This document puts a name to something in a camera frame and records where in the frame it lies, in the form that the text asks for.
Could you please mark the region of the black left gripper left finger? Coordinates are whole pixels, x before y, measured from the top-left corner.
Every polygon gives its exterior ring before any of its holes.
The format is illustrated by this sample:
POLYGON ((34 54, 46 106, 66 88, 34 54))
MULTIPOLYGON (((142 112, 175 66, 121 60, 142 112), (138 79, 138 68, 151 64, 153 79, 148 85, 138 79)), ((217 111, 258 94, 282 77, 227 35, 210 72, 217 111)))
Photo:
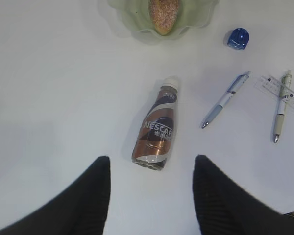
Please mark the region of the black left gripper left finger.
POLYGON ((101 235, 110 193, 110 159, 100 156, 63 192, 0 235, 101 235))

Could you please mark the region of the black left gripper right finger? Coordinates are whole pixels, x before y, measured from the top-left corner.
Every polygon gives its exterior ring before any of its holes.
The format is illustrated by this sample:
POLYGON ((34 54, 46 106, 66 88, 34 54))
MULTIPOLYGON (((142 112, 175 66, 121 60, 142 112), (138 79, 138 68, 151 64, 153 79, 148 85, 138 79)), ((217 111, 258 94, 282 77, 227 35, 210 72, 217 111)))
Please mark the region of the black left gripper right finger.
POLYGON ((294 235, 294 215, 254 198, 205 155, 195 158, 193 198, 203 235, 294 235))

